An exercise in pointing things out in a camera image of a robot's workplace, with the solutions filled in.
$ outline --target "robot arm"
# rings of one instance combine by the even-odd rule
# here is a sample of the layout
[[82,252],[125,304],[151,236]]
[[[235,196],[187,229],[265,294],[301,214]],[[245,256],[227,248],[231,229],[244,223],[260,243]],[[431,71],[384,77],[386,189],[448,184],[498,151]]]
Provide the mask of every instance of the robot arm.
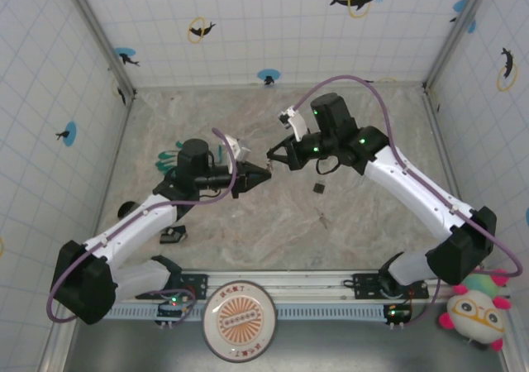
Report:
[[[231,189],[233,198],[270,179],[268,170],[245,161],[249,150],[239,141],[226,137],[236,158],[236,181]],[[105,316],[114,302],[136,295],[164,289],[179,267],[161,256],[142,265],[122,268],[123,262],[152,236],[173,226],[193,205],[171,205],[174,201],[198,201],[200,191],[228,188],[233,165],[214,165],[205,141],[184,142],[178,163],[156,186],[137,209],[105,232],[82,245],[70,241],[59,252],[52,287],[59,277],[81,255],[103,243],[79,265],[55,293],[55,299],[88,324]],[[107,238],[117,233],[111,241]]]
[[[288,114],[279,116],[286,127],[294,127],[293,136],[270,149],[267,156],[287,164],[291,170],[301,169],[309,160],[324,160],[330,156],[338,159],[338,165],[355,169],[384,186],[404,205],[412,210],[428,227],[440,245],[433,250],[395,255],[379,271],[380,281],[388,295],[402,286],[438,277],[448,284],[459,284],[487,255],[493,244],[475,229],[457,217],[416,179],[407,174],[408,169],[426,180],[465,216],[478,223],[490,233],[494,233],[496,216],[483,207],[476,212],[466,203],[445,192],[425,174],[413,167],[405,156],[397,150],[407,165],[402,169],[389,146],[388,137],[377,128],[359,128],[350,116],[343,100],[335,93],[328,93],[311,102],[313,116],[319,132],[303,133],[305,123],[298,124],[301,116]],[[284,148],[286,155],[277,155]]]

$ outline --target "white tile wall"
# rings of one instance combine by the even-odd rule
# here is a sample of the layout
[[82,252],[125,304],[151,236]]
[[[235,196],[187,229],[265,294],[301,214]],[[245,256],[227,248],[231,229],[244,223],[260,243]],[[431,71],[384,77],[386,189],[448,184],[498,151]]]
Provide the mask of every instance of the white tile wall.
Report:
[[59,248],[93,230],[126,111],[70,0],[0,0],[0,29],[0,370],[33,371]]
[[[255,83],[262,69],[284,83],[344,73],[424,80],[459,0],[375,1],[362,18],[332,0],[89,1],[111,43],[136,51],[141,66],[126,71],[141,87]],[[196,17],[216,26],[192,44]]]
[[[496,212],[498,238],[528,270],[529,0],[485,0],[476,21],[476,32],[465,36],[436,85],[438,120],[465,200]],[[500,92],[503,47],[512,52],[518,75],[509,90]],[[498,249],[490,264],[514,269]],[[522,312],[526,333],[528,277],[524,273],[512,280],[512,300]]]

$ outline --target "plush toy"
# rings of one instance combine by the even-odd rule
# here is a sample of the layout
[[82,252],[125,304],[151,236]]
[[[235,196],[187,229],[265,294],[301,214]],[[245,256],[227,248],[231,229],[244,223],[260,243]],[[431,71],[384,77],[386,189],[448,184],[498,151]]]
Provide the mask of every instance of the plush toy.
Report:
[[500,351],[505,324],[498,309],[509,309],[511,303],[498,293],[507,281],[508,277],[497,275],[469,275],[454,287],[457,295],[448,301],[448,311],[439,317],[439,323],[445,329],[455,329],[470,340]]

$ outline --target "circular plate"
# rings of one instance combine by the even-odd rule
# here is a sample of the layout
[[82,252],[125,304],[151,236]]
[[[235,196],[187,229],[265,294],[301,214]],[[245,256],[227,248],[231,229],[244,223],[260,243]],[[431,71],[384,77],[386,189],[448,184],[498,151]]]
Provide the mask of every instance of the circular plate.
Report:
[[203,331],[209,348],[223,360],[246,362],[268,348],[277,313],[272,298],[259,285],[234,281],[209,298]]

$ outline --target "pink ear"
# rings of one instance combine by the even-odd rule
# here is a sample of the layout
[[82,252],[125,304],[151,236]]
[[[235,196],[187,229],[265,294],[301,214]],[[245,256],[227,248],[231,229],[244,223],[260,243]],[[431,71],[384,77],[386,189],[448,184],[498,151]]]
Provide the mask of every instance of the pink ear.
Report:
[[494,351],[500,351],[503,347],[503,339],[493,341],[490,346],[493,348]]
[[439,317],[439,323],[445,329],[454,329],[455,325],[447,312],[443,312]]
[[[498,272],[498,273],[507,273],[507,271],[505,271],[504,269],[496,269],[495,271]],[[490,278],[493,279],[493,282],[498,287],[504,286],[507,283],[507,281],[509,280],[508,277],[500,277],[498,275],[491,275]]]
[[500,298],[497,296],[493,299],[494,306],[497,308],[501,308],[502,310],[508,310],[511,308],[511,302],[509,302],[506,298]]
[[454,289],[454,292],[457,293],[458,295],[463,295],[463,294],[469,292],[469,289],[466,288],[466,286],[464,284],[456,285],[452,289]]

